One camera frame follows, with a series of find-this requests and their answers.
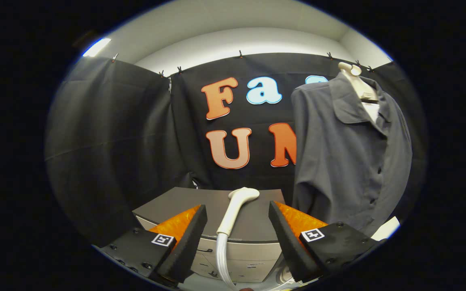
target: collared shirt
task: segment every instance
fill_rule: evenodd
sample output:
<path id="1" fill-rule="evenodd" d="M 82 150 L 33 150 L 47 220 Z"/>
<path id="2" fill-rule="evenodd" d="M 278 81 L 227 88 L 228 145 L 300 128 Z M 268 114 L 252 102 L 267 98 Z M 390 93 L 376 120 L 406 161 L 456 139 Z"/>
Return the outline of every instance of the collared shirt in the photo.
<path id="1" fill-rule="evenodd" d="M 361 80 L 377 92 L 376 122 L 342 73 L 294 89 L 297 160 L 292 206 L 371 236 L 404 193 L 412 150 L 396 102 L 375 81 Z"/>

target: white wall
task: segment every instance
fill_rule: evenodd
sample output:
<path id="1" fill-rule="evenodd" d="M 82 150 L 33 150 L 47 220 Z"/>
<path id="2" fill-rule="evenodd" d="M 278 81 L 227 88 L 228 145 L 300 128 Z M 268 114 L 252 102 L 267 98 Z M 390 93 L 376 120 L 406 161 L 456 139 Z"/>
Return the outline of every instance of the white wall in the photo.
<path id="1" fill-rule="evenodd" d="M 338 41 L 306 32 L 281 28 L 250 27 L 225 30 L 192 37 L 163 48 L 135 65 L 165 76 L 226 57 L 257 53 L 307 53 L 355 61 Z"/>
<path id="2" fill-rule="evenodd" d="M 388 55 L 372 41 L 350 28 L 340 43 L 363 66 L 379 67 L 390 62 Z"/>

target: white hose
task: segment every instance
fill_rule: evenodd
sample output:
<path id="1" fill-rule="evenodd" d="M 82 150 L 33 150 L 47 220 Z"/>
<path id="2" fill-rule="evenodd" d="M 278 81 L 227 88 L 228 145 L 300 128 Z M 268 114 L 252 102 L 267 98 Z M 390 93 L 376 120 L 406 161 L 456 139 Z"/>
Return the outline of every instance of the white hose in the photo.
<path id="1" fill-rule="evenodd" d="M 219 232 L 219 234 L 217 234 L 217 255 L 216 255 L 218 273 L 220 274 L 220 277 L 222 278 L 224 283 L 229 288 L 231 288 L 234 291 L 237 291 L 235 284 L 233 284 L 233 281 L 229 277 L 228 265 L 226 263 L 227 243 L 228 243 L 228 235 L 222 232 Z"/>
<path id="2" fill-rule="evenodd" d="M 231 277 L 228 272 L 228 265 L 226 262 L 226 245 L 228 243 L 228 237 L 231 234 L 235 220 L 237 219 L 238 212 L 240 207 L 248 201 L 252 201 L 259 197 L 260 192 L 257 189 L 253 188 L 240 188 L 234 191 L 231 191 L 228 195 L 228 198 L 231 200 L 228 205 L 228 209 L 222 218 L 222 222 L 217 230 L 217 269 L 220 277 L 224 283 L 231 288 L 233 291 L 237 291 L 235 284 L 231 281 Z"/>

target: black foam pad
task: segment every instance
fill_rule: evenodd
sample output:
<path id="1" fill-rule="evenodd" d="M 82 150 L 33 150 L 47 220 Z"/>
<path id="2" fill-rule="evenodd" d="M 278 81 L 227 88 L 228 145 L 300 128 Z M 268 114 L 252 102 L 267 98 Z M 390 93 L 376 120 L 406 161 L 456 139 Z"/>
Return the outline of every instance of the black foam pad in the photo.
<path id="1" fill-rule="evenodd" d="M 157 271 L 159 275 L 175 282 L 184 283 L 184 280 L 192 274 L 190 268 L 207 222 L 206 206 L 201 205 L 186 228 L 179 244 L 159 267 Z"/>
<path id="2" fill-rule="evenodd" d="M 285 263 L 294 280 L 305 283 L 322 276 L 322 271 L 296 239 L 274 201 L 271 201 L 269 205 L 269 219 L 278 237 Z"/>

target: shirt sleeve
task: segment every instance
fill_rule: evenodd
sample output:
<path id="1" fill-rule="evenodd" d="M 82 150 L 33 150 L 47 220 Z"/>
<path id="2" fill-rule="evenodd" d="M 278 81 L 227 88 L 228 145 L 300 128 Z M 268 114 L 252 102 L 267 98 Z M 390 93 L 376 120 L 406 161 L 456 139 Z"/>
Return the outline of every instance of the shirt sleeve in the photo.
<path id="1" fill-rule="evenodd" d="M 320 195 L 311 182 L 318 167 L 318 155 L 307 154 L 307 149 L 317 153 L 319 144 L 315 142 L 321 134 L 319 124 L 313 122 L 314 115 L 319 114 L 314 100 L 301 89 L 291 94 L 294 111 L 294 127 L 296 134 L 296 168 L 294 170 L 294 193 L 292 207 L 310 214 L 316 198 Z"/>

